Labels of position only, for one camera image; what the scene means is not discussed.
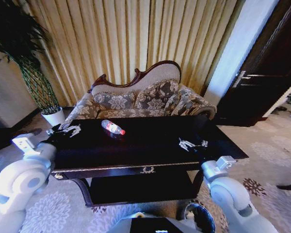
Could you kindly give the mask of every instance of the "dark wooden door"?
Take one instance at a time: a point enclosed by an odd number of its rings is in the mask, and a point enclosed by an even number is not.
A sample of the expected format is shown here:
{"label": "dark wooden door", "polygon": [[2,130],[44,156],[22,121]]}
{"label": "dark wooden door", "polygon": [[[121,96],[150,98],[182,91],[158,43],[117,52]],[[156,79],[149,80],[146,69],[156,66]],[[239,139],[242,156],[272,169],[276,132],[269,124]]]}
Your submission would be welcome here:
{"label": "dark wooden door", "polygon": [[251,126],[291,86],[291,0],[282,0],[218,104],[218,124]]}

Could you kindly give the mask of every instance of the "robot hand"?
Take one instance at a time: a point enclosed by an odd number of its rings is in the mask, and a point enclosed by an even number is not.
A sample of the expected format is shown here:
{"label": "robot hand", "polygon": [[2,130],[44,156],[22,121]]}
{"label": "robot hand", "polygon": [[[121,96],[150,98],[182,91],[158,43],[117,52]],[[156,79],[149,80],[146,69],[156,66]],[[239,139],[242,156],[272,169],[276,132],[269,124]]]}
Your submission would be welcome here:
{"label": "robot hand", "polygon": [[20,135],[13,139],[24,151],[24,158],[8,165],[0,173],[0,233],[19,231],[29,199],[48,182],[56,148],[48,143],[40,143],[35,148],[29,139],[32,136]]}

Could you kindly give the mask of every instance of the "beige curtain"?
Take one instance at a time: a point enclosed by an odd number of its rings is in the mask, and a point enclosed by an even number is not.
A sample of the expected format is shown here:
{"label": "beige curtain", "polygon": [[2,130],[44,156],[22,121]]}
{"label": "beige curtain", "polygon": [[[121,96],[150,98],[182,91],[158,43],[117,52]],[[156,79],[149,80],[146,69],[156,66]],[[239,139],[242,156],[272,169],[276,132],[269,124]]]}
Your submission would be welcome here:
{"label": "beige curtain", "polygon": [[130,82],[134,69],[174,60],[200,93],[236,0],[31,0],[49,32],[42,42],[67,105],[102,74]]}

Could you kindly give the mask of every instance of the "floral upholstery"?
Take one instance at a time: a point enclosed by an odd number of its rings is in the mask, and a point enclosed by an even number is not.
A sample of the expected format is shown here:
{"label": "floral upholstery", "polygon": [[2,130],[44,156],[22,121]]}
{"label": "floral upholstery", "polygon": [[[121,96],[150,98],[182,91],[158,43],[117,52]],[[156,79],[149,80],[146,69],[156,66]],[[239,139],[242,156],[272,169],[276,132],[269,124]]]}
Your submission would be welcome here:
{"label": "floral upholstery", "polygon": [[209,119],[213,119],[217,108],[196,94],[190,88],[184,88],[179,92],[180,100],[176,107],[173,109],[171,116],[186,116],[198,115],[205,113]]}
{"label": "floral upholstery", "polygon": [[169,98],[177,92],[178,87],[178,82],[173,79],[158,81],[138,94],[135,108],[163,109]]}
{"label": "floral upholstery", "polygon": [[97,118],[126,118],[126,117],[162,117],[165,115],[164,109],[123,109],[104,110]]}
{"label": "floral upholstery", "polygon": [[77,103],[77,105],[66,118],[64,123],[60,125],[60,129],[68,127],[70,123],[75,119],[95,119],[97,118],[100,110],[105,109],[106,108],[104,106],[94,101],[92,94],[86,93]]}
{"label": "floral upholstery", "polygon": [[135,103],[135,93],[97,93],[94,95],[94,101],[104,106],[106,109],[130,109]]}
{"label": "floral upholstery", "polygon": [[206,114],[213,119],[216,107],[192,89],[174,80],[154,83],[141,91],[134,105],[134,92],[124,94],[86,93],[60,129],[74,119],[162,117]]}
{"label": "floral upholstery", "polygon": [[176,106],[178,105],[179,101],[180,101],[180,97],[181,94],[175,93],[173,94],[169,100],[167,101],[166,105],[165,105],[165,112],[166,115],[171,115],[172,111],[176,108]]}

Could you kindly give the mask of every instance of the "floor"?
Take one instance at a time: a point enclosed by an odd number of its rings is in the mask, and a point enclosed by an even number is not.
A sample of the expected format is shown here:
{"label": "floor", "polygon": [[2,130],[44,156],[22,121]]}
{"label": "floor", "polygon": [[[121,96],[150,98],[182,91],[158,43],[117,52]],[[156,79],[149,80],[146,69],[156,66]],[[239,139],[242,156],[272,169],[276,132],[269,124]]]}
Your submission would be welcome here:
{"label": "floor", "polygon": [[[249,156],[229,170],[230,177],[244,184],[257,210],[281,233],[291,233],[291,191],[276,187],[277,184],[291,183],[289,114],[271,114],[266,121],[250,128],[219,126]],[[44,140],[48,128],[50,126],[41,115],[36,115],[19,133],[33,132],[38,140]],[[0,170],[21,158],[21,151],[14,145],[1,149]],[[196,201],[205,205],[213,215],[216,232],[228,232],[226,218],[210,200],[205,185]],[[176,210],[185,204],[186,201],[164,201],[91,209],[84,206],[81,192],[73,182],[59,182],[50,177],[47,188],[30,200],[21,233],[104,233],[123,216],[143,211],[175,217]]]}

